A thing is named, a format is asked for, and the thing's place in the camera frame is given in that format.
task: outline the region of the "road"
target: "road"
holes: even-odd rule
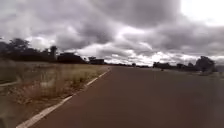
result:
[[[224,128],[224,84],[116,67],[32,128]]]

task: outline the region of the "grass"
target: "grass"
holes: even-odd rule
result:
[[[5,72],[0,73],[0,76],[8,74],[7,77],[1,77],[4,82],[12,82],[17,78],[20,80],[20,84],[9,90],[12,99],[20,104],[30,104],[72,95],[107,67],[14,62],[11,66],[5,65],[5,69]]]
[[[15,127],[83,89],[85,83],[107,69],[96,65],[0,62],[0,84],[19,81],[3,90],[0,87],[0,118]]]

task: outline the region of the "sky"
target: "sky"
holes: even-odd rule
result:
[[[0,36],[107,62],[224,64],[223,0],[0,0]]]

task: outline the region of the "field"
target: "field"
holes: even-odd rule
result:
[[[1,62],[0,120],[9,128],[15,127],[83,89],[86,82],[106,70],[107,66],[95,65]]]

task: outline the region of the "road edge line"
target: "road edge line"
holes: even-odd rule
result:
[[[85,86],[85,89],[83,91],[85,91],[88,86],[90,86],[92,83],[94,83],[96,80],[98,80],[99,78],[103,77],[104,75],[106,75],[110,71],[111,71],[111,69],[107,70],[103,74],[99,75],[98,77],[94,78],[93,80],[91,80],[90,82],[88,82],[87,84],[85,84],[84,85]],[[16,126],[16,128],[29,128],[29,127],[31,127],[32,125],[34,125],[35,123],[37,123],[38,121],[40,121],[42,118],[44,118],[45,116],[47,116],[48,114],[50,114],[51,112],[53,112],[54,110],[56,110],[57,108],[59,108],[60,106],[62,106],[65,102],[67,102],[68,100],[70,100],[73,96],[75,96],[78,93],[83,92],[83,91],[76,92],[72,96],[69,96],[69,97],[63,99],[58,104],[53,105],[53,106],[51,106],[49,108],[45,108],[40,113],[34,115],[33,117],[31,117],[27,121],[25,121],[25,122],[19,124],[18,126]]]

